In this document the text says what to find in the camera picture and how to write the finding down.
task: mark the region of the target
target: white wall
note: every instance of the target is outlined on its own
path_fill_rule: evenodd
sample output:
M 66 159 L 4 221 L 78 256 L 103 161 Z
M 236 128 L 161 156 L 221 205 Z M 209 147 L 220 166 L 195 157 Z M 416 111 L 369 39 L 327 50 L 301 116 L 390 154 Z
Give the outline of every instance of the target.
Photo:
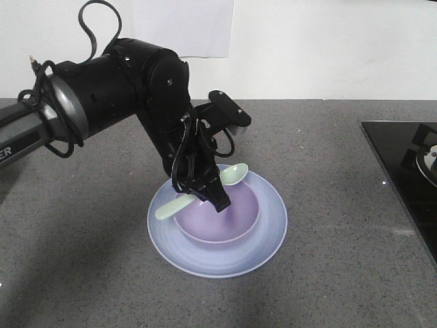
M 110 2 L 121 36 L 134 37 L 129 1 Z M 76 21 L 84 3 L 0 0 L 0 97 L 32 86 L 30 54 L 54 62 L 89 55 Z M 116 19 L 93 5 L 85 20 L 100 53 Z M 232 98 L 437 99 L 437 3 L 234 0 L 229 57 L 187 61 L 192 98 L 219 89 Z

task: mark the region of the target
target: paper on wall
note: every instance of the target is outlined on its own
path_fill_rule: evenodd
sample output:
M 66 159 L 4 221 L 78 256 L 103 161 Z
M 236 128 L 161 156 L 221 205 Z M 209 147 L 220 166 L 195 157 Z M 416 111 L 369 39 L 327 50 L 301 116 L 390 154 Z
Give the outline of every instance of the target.
M 227 57 L 233 0 L 132 0 L 134 38 L 180 57 Z

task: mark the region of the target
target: bowl rim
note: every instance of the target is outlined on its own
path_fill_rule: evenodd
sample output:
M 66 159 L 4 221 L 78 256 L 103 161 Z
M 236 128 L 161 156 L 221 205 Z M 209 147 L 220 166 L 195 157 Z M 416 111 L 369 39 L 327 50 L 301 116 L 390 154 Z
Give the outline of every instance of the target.
M 205 244 L 216 244 L 216 245 L 219 245 L 219 244 L 231 243 L 231 242 L 233 242 L 233 241 L 236 241 L 236 240 L 238 240 L 238 239 L 240 239 L 240 238 L 246 236 L 246 235 L 247 235 L 251 230 L 253 230 L 253 228 L 256 226 L 256 224 L 257 224 L 257 222 L 258 222 L 258 220 L 259 220 L 260 213 L 261 213 L 261 208 L 260 208 L 260 206 L 259 206 L 259 200 L 258 200 L 258 197 L 257 197 L 256 193 L 252 190 L 251 186 L 249 186 L 249 184 L 248 184 L 247 182 L 245 182 L 244 180 L 243 180 L 243 181 L 240 181 L 238 184 L 240 184 L 240 183 L 244 183 L 244 184 L 246 185 L 246 187 L 249 188 L 249 190 L 251 191 L 251 193 L 255 196 L 255 199 L 257 200 L 257 207 L 258 207 L 257 215 L 256 215 L 256 218 L 255 218 L 255 220 L 253 221 L 252 225 L 249 227 L 249 229 L 247 229 L 247 230 L 244 231 L 242 234 L 239 234 L 238 236 L 233 237 L 233 238 L 231 238 L 231 239 L 225 239 L 224 241 L 208 241 L 208 240 L 206 240 L 206 239 L 202 239 L 202 238 L 199 238 L 199 237 L 193 236 L 192 234 L 190 234 L 189 232 L 187 232 L 187 231 L 186 231 L 186 230 L 185 230 L 185 229 L 184 229 L 184 228 L 179 224 L 178 220 L 176 219 L 176 214 L 175 214 L 175 215 L 173 216 L 173 220 L 175 221 L 176 225 L 178 226 L 178 229 L 179 229 L 179 230 L 180 230 L 180 231 L 181 231 L 185 236 L 189 237 L 190 239 L 193 239 L 193 240 L 195 240 L 195 241 L 198 241 L 198 242 L 200 242 L 200 243 L 205 243 Z

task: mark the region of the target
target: spoon handle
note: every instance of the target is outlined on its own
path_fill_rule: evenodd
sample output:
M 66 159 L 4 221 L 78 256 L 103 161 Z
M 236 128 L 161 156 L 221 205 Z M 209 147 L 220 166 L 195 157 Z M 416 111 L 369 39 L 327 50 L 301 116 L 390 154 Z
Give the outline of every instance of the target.
M 197 199 L 196 195 L 185 194 L 174 200 L 162 205 L 155 212 L 155 217 L 158 220 L 168 219 L 170 216 L 182 210 L 184 207 L 188 206 Z

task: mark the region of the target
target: purple bowl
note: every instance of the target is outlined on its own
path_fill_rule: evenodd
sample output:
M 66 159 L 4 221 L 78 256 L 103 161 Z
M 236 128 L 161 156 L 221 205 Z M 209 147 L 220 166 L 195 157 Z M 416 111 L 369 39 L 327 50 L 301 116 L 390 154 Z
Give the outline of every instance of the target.
M 245 236 L 255 226 L 259 217 L 258 200 L 244 181 L 225 186 L 231 205 L 217 213 L 209 202 L 195 200 L 176 213 L 179 229 L 196 242 L 224 244 Z

